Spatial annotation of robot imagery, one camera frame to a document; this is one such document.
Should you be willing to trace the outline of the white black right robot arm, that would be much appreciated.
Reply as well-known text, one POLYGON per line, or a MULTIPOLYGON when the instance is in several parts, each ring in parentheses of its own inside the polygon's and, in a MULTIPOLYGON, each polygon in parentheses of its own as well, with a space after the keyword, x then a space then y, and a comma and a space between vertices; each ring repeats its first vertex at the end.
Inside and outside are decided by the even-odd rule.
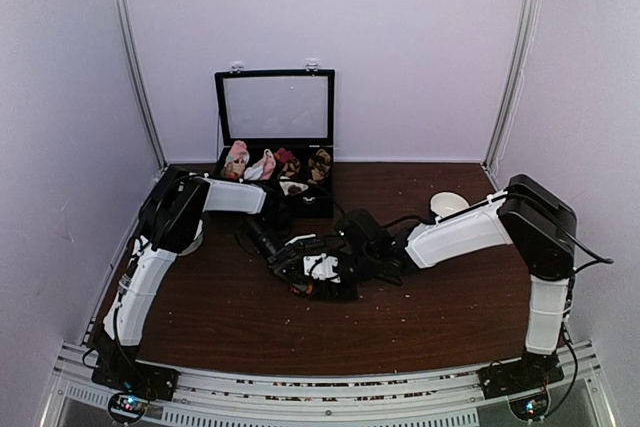
POLYGON ((551 371, 568 308, 577 215, 573 208, 525 174, 503 190, 455 213, 418 219, 394 229, 366 210, 345 215, 335 227, 347 251, 310 254, 302 273, 310 280, 347 286, 376 276, 401 277, 451 259, 511 246, 531 280, 527 355, 513 366, 519 387, 535 387, 551 371))

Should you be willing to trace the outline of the beige brown argyle sock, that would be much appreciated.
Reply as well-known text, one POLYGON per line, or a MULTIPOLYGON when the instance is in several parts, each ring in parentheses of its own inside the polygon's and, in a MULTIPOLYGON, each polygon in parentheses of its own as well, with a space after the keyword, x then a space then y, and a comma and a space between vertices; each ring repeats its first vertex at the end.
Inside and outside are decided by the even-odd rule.
POLYGON ((313 154, 309 161, 309 182, 311 184, 322 184, 331 171, 332 158, 330 154, 323 148, 320 148, 313 154))

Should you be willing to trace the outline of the red orange argyle sock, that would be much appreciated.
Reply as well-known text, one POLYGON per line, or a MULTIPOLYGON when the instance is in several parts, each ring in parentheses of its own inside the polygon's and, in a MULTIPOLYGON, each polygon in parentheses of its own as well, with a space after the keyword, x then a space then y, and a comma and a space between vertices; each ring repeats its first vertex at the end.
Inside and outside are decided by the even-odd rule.
POLYGON ((300 297, 309 297, 315 292, 313 283, 291 284, 289 289, 291 293, 300 297))

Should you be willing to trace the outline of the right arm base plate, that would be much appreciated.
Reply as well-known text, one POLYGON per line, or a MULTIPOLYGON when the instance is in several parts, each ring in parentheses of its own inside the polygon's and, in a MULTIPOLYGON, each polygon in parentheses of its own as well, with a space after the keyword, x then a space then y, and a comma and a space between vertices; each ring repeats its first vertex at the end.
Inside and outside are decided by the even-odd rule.
POLYGON ((564 379, 556 353, 539 355, 525 352, 517 360, 493 362, 477 371, 486 399, 519 394, 564 379))

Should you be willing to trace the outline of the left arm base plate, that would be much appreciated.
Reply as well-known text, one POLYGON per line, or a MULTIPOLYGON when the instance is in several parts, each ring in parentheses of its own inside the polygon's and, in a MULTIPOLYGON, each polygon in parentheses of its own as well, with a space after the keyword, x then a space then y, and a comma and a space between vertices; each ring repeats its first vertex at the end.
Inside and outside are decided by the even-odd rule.
POLYGON ((137 346, 118 346, 108 335, 97 337, 92 347, 98 354, 91 376, 94 384, 152 401, 173 399, 179 377, 177 370, 138 362, 137 346))

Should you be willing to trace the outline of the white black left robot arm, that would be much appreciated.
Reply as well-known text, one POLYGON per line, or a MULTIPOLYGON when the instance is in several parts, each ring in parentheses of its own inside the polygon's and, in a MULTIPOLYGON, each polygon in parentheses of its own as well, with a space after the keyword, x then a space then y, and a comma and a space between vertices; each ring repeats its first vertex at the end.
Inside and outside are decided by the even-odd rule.
POLYGON ((279 206, 265 186, 205 177, 168 167, 139 211, 132 256, 112 306, 103 319, 97 344, 137 347, 158 288, 175 260, 196 250, 203 238, 205 212, 248 214, 254 244, 274 246, 265 214, 279 206))

